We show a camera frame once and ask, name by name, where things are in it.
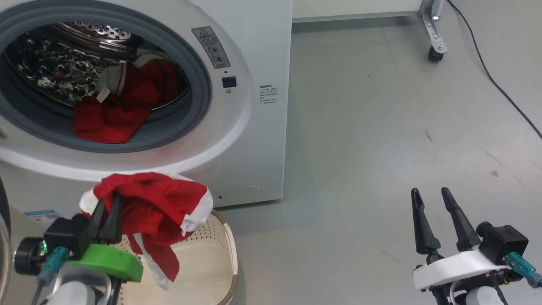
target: red cloth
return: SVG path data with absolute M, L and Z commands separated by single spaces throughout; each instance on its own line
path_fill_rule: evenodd
M 100 143 L 126 143 L 156 105 L 172 101 L 178 94 L 175 69 L 167 61 L 152 60 L 139 70 L 131 63 L 122 68 L 119 97 L 110 93 L 100 104 L 95 93 L 75 105 L 76 136 Z
M 188 222 L 205 223 L 212 210 L 209 189 L 157 173 L 114 174 L 94 188 L 95 201 L 81 201 L 81 209 L 90 216 L 98 199 L 103 199 L 109 211 L 113 192 L 124 198 L 122 233 L 128 236 L 132 251 L 145 255 L 152 276 L 167 289 L 179 272 L 179 261 L 170 245 L 191 235 L 182 232 L 182 228 L 190 227 L 186 217 L 190 217 Z

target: caster wheel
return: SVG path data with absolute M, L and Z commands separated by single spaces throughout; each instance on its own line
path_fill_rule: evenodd
M 439 62 L 444 57 L 444 54 L 437 53 L 433 47 L 429 49 L 429 54 L 427 55 L 427 58 L 430 62 Z

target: washing machine door opening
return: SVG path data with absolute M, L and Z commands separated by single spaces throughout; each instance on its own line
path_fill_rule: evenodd
M 118 5 L 93 0 L 18 5 L 0 13 L 0 50 L 0 115 L 67 148 L 94 153 L 159 148 L 190 132 L 209 108 L 209 73 L 193 48 L 160 22 Z M 176 79 L 169 81 L 174 90 L 169 95 L 162 90 L 164 98 L 128 142 L 76 136 L 74 108 L 112 83 L 117 70 L 108 68 L 141 68 L 157 59 L 171 65 L 173 75 L 165 78 Z M 119 88 L 112 91 L 120 95 Z

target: blue connector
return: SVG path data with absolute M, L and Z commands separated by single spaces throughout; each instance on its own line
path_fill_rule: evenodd
M 59 273 L 60 268 L 68 260 L 68 257 L 69 250 L 67 248 L 57 247 L 45 262 L 43 270 L 37 276 L 38 284 L 48 286 L 53 281 L 56 274 Z
M 517 252 L 510 252 L 506 256 L 505 263 L 524 277 L 532 288 L 542 287 L 542 275 L 538 274 L 536 268 Z

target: warning label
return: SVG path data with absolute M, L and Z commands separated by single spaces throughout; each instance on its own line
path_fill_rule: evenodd
M 220 41 L 211 27 L 192 29 L 192 33 L 196 35 L 199 42 L 202 44 L 202 47 L 205 49 L 205 52 L 207 52 L 207 55 L 212 62 L 212 66 L 215 69 L 230 66 L 230 61 L 226 56 L 226 52 L 224 52 Z
M 260 86 L 260 104 L 276 103 L 276 96 L 279 94 L 279 89 L 274 85 Z

